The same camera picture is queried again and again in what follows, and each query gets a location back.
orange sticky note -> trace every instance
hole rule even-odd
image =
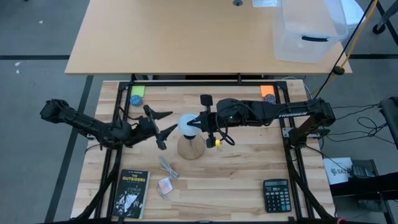
[[[266,95],[268,95],[268,94],[275,95],[274,86],[272,86],[272,85],[260,86],[260,89],[261,89],[262,97],[266,97]]]

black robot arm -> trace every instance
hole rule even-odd
[[[40,112],[42,119],[51,123],[66,123],[77,128],[84,137],[94,136],[104,147],[117,149],[121,145],[132,147],[152,136],[156,137],[156,143],[161,150],[166,149],[164,141],[177,127],[173,125],[163,131],[159,131],[155,120],[162,119],[172,112],[157,113],[148,105],[144,106],[147,117],[140,116],[134,126],[127,121],[118,118],[112,123],[104,123],[71,108],[65,100],[48,100]]]
[[[305,144],[307,136],[317,130],[319,126],[330,126],[336,120],[330,104],[321,99],[274,105],[265,101],[228,98],[217,103],[217,112],[210,110],[210,106],[213,104],[210,95],[202,95],[201,103],[206,110],[200,112],[194,120],[189,121],[188,125],[200,128],[202,132],[208,133],[207,147],[215,146],[213,133],[220,132],[221,128],[268,126],[277,118],[309,115],[309,119],[300,127],[289,131],[290,144],[299,146]]]

wooden table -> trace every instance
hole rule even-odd
[[[306,100],[301,80],[287,81],[287,84],[291,101]],[[117,89],[118,82],[103,83],[96,119],[105,122],[112,120]],[[227,97],[261,100],[258,86],[218,86],[207,90],[215,103]],[[157,122],[159,128],[164,129],[175,124],[181,114],[203,111],[199,98],[201,93],[202,86],[147,86],[144,102],[156,111],[174,111],[173,115]],[[142,107],[130,107],[130,116],[142,114]],[[302,124],[305,119],[297,118],[296,124]],[[178,130],[169,136],[164,151],[157,148],[154,138],[140,142],[132,149],[123,149],[121,169],[151,172],[144,220],[287,221],[288,216],[295,216],[294,210],[289,213],[266,213],[264,209],[262,181],[289,179],[279,122],[275,120],[270,126],[261,128],[231,128],[229,133],[236,146],[224,144],[221,148],[207,149],[195,161],[186,161],[177,154],[177,140],[181,136]],[[308,140],[308,145],[319,149],[318,142],[313,139]],[[333,214],[335,208],[321,155],[309,149],[302,149],[302,154],[310,190]],[[157,181],[168,175],[160,169],[159,156],[164,156],[180,174],[178,180],[172,181],[174,190],[167,195],[168,200],[162,199],[156,190]],[[72,217],[80,214],[97,192],[104,157],[105,150],[100,151],[98,147],[86,153]],[[307,213],[301,190],[299,195],[305,216]],[[103,215],[107,204],[108,194],[104,197]]]
[[[276,60],[273,7],[251,0],[90,1],[67,74],[323,75],[343,50],[318,63]],[[352,73],[348,64],[346,73]]]

book cover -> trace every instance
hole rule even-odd
[[[149,185],[148,171],[122,170],[112,215],[142,218]]]

calculator display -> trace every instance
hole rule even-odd
[[[265,184],[266,184],[266,187],[269,187],[269,186],[278,186],[278,185],[287,185],[287,181],[270,181],[270,182],[268,182],[268,181],[266,181],[265,182]]]

